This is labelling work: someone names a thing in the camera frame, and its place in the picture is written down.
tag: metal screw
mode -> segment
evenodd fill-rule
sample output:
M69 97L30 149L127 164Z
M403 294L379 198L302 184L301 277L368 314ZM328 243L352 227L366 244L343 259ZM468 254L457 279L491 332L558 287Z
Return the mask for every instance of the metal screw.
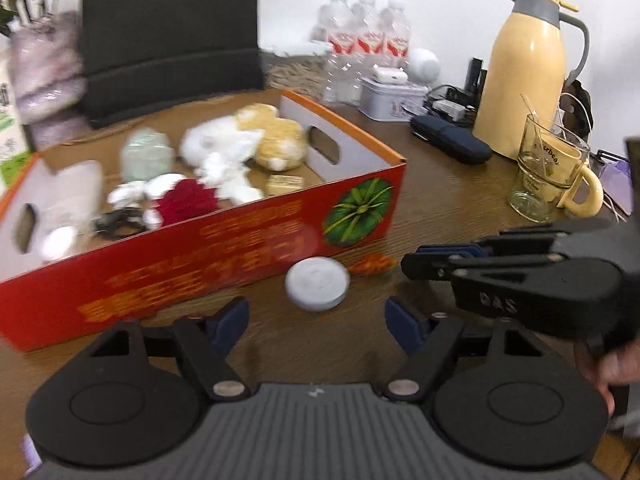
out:
M392 394L403 397L415 395L420 391L420 385L411 379L396 379L391 381L387 387Z
M244 392L244 384L238 381L220 381L213 385L213 392L219 397L237 397Z

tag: charger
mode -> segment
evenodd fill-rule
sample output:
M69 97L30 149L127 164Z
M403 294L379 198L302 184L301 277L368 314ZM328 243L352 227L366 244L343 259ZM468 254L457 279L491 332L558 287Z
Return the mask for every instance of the charger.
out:
M461 123L466 114L466 108L448 99L439 99L431 104L431 108L447 114L455 123Z

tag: finger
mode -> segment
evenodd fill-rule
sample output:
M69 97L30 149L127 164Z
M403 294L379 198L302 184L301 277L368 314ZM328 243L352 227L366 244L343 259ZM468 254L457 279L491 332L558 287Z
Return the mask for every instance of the finger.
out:
M596 386L596 389L600 392L600 394L604 398L604 401L607 403L609 416L613 415L613 411L616 408L616 403L613 400L613 395L609 391L609 385L607 383L598 381L595 386Z
M598 376L610 384L640 381L640 340L605 355L598 367Z
M574 344L575 367L590 383L595 383L598 376L596 362L589 354L585 343Z

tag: yellow plush toy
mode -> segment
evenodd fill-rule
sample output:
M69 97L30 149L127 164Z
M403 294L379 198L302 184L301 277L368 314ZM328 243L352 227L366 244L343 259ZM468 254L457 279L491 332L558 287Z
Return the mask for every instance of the yellow plush toy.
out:
M258 164L271 171L292 170L302 164L308 144L302 126L276 114L274 107L255 104L239 110L236 121L241 130L264 130L254 155Z

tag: red cardboard box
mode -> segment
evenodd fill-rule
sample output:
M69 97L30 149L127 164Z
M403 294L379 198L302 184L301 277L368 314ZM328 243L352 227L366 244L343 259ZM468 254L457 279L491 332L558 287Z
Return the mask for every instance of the red cardboard box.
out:
M112 242L44 265L38 251L54 172L80 160L102 163L106 181L118 173L127 135L149 126L174 148L186 129L254 102L278 104L280 116L323 135L310 142L312 187ZM254 282L315 255L331 256L383 237L400 192L405 161L377 139L293 92L254 92L177 106L111 127L97 140L58 146L35 156L0 202L0 333L27 351L104 330L121 318L156 310L224 286ZM327 146L320 152L321 144ZM17 232L31 206L36 222L28 246Z

